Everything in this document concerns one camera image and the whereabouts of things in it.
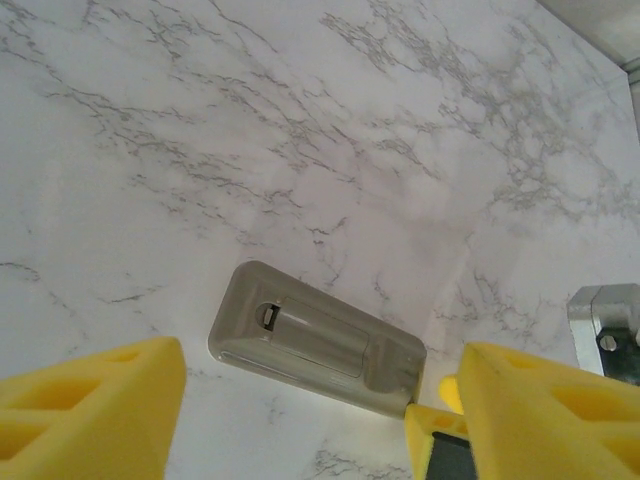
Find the metal bracket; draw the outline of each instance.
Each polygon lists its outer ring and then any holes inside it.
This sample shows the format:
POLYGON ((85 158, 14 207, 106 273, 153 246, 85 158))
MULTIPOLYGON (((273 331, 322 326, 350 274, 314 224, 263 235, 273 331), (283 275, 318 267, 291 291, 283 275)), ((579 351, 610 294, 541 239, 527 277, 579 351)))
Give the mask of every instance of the metal bracket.
POLYGON ((640 385, 640 286, 582 287, 567 316, 580 368, 640 385))

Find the gray marble veining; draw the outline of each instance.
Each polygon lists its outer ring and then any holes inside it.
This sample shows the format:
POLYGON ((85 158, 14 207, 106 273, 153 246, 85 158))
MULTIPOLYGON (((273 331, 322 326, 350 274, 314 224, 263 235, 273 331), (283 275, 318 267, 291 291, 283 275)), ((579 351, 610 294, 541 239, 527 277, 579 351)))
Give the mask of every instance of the gray marble veining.
POLYGON ((0 85, 2 374, 178 336, 167 478, 411 477, 401 423, 208 356, 245 259, 420 336, 435 405, 638 281, 625 75, 532 0, 0 0, 0 85))

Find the white marble surface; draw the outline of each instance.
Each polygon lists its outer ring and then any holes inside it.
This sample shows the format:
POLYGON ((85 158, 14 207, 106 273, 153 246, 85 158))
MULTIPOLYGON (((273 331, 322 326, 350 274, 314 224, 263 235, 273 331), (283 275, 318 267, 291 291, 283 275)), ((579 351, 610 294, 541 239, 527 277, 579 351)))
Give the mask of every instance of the white marble surface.
POLYGON ((625 77, 533 0, 0 0, 0 375, 153 335, 169 479, 409 479, 402 424, 212 360, 257 258, 418 336, 490 340, 640 280, 625 77))

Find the screw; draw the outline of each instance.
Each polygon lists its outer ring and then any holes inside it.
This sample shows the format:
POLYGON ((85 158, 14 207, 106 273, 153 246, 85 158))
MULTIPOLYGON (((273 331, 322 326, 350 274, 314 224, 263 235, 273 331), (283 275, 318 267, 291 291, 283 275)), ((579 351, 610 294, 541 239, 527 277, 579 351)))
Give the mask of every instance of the screw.
POLYGON ((605 335, 600 339, 600 348, 607 352, 614 352, 618 348, 618 342, 611 335, 605 335))

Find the gray plastic light housing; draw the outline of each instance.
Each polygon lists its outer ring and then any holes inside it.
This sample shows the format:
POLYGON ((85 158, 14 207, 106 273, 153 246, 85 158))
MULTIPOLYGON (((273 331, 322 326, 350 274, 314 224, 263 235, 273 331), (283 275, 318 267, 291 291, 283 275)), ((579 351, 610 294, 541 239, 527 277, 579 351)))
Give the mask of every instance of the gray plastic light housing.
POLYGON ((240 265, 209 334, 218 360, 384 415, 415 401, 420 339, 258 261, 240 265))

